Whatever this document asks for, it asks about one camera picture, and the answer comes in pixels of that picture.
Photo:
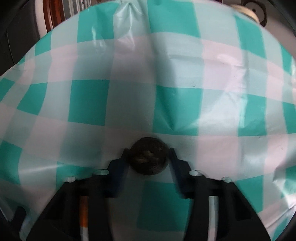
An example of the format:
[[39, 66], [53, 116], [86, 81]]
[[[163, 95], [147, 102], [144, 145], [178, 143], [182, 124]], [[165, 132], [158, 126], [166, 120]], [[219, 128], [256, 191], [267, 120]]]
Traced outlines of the teal white checkered tablecloth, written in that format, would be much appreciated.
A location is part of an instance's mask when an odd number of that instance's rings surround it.
[[143, 137], [238, 185], [276, 240], [295, 214], [295, 58], [214, 1], [109, 1], [1, 75], [1, 211], [26, 240], [66, 180]]

